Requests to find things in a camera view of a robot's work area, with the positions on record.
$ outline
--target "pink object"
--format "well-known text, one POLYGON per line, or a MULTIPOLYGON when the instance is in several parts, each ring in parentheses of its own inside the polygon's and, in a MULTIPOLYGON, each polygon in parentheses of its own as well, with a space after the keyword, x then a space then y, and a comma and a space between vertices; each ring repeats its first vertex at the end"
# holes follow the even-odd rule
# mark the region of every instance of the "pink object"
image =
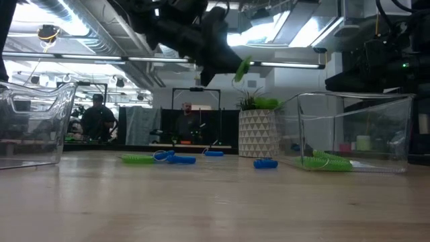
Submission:
POLYGON ((341 152, 351 152, 351 144, 345 143, 339 145, 339 150, 341 152))

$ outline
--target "potted plant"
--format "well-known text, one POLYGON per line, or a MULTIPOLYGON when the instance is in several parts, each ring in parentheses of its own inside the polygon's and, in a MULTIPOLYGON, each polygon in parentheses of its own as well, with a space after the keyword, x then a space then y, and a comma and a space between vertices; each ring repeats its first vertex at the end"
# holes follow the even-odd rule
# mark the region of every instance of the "potted plant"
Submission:
POLYGON ((282 104, 274 98, 261 97, 259 89, 253 93, 241 91, 244 96, 238 104, 239 114, 239 156, 271 157, 270 115, 282 104))

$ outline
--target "green plant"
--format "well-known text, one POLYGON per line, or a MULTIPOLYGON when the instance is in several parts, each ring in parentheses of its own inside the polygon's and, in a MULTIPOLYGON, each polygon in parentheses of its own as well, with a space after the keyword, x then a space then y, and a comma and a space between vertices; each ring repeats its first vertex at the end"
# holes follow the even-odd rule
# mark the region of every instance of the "green plant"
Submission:
POLYGON ((261 97, 262 93, 259 93, 260 89, 261 87, 258 88, 253 93, 249 91, 239 90, 244 96, 239 98, 240 102, 237 104, 237 106, 242 111, 246 111, 246 110, 274 110, 283 105, 283 103, 280 103, 275 98, 261 97))

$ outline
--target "white geometric pot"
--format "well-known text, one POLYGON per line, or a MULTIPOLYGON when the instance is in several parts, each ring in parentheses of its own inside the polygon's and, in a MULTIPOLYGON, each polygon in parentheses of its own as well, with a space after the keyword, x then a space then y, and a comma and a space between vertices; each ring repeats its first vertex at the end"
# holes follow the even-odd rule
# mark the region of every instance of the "white geometric pot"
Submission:
POLYGON ((271 110, 247 110, 239 114, 239 156, 269 158, 271 144, 271 110))

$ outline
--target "cap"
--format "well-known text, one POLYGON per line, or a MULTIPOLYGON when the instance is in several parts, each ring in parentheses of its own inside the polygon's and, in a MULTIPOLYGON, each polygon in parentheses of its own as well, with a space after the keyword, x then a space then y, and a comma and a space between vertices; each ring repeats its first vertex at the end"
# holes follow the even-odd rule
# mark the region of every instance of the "cap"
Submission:
POLYGON ((94 94, 93 95, 93 102, 102 102, 103 101, 103 95, 102 94, 94 94))

